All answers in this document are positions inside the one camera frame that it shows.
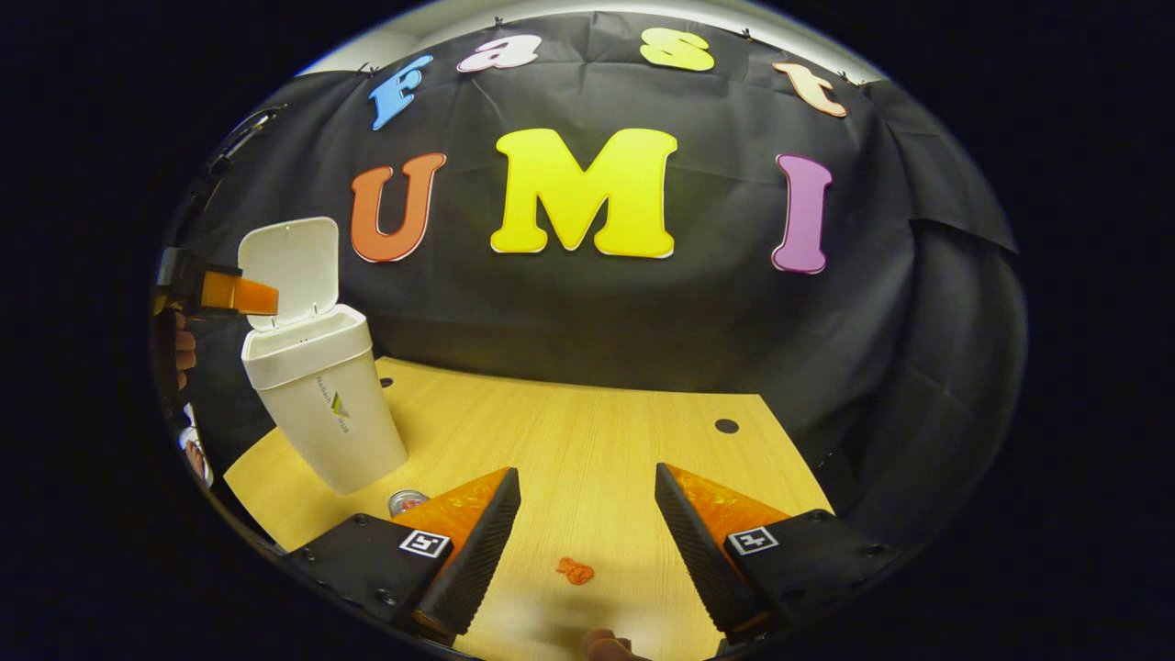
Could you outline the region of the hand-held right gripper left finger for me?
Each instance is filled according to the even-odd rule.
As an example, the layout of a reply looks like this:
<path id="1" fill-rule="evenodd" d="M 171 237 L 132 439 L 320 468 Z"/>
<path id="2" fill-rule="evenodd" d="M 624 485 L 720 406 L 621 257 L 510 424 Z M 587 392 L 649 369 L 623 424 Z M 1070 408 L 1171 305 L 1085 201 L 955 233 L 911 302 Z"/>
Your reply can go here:
<path id="1" fill-rule="evenodd" d="M 286 568 L 350 611 L 451 645 L 486 596 L 521 510 L 503 467 L 390 519 L 356 513 L 286 553 Z"/>

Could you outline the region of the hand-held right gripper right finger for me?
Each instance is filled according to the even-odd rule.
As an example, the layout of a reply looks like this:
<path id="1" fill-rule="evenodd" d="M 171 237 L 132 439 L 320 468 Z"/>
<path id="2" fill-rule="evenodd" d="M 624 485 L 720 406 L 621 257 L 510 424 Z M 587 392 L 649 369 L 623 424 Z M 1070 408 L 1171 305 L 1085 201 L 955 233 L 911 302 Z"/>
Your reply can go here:
<path id="1" fill-rule="evenodd" d="M 654 468 L 654 503 L 701 607 L 728 645 L 828 616 L 900 557 L 830 510 L 787 514 L 667 463 Z"/>

